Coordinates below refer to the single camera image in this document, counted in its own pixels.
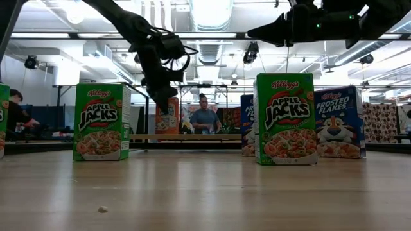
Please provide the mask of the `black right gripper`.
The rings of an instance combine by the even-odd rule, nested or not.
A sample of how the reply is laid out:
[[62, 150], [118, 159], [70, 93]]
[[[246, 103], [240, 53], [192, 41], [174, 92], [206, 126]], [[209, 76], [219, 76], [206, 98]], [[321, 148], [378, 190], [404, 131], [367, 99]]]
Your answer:
[[359, 32], [359, 16], [354, 10], [318, 8], [313, 1], [291, 3], [290, 18], [282, 13], [274, 22], [248, 30], [250, 38], [276, 47], [290, 47], [284, 36], [274, 31], [290, 31], [293, 43], [347, 40]]

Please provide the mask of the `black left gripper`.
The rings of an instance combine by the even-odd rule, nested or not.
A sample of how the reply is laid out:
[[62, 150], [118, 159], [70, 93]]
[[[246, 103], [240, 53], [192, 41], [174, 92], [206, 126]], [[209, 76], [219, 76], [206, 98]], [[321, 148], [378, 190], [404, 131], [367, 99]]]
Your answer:
[[168, 99], [177, 95], [177, 89], [163, 87], [171, 81], [182, 81], [183, 71], [174, 71], [164, 67], [161, 60], [177, 60], [185, 55], [184, 46], [180, 40], [171, 42], [138, 42], [137, 55], [144, 72], [147, 87], [157, 89], [150, 93], [162, 112], [168, 112]]

